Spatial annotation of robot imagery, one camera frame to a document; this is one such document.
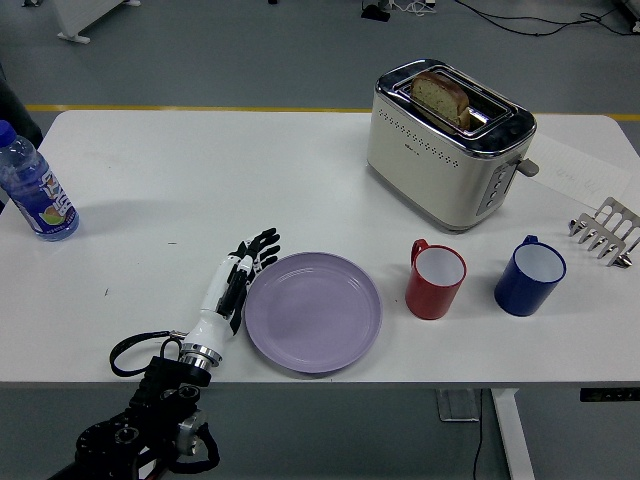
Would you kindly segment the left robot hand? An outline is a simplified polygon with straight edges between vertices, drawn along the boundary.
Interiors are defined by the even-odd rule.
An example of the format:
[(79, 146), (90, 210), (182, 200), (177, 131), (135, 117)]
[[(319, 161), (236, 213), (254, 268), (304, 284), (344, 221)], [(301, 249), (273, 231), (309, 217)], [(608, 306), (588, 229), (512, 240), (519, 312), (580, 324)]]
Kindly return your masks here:
[(237, 333), (250, 284), (277, 261), (280, 235), (269, 228), (242, 241), (220, 263), (200, 307), (199, 321), (186, 335), (179, 360), (218, 364), (226, 343)]

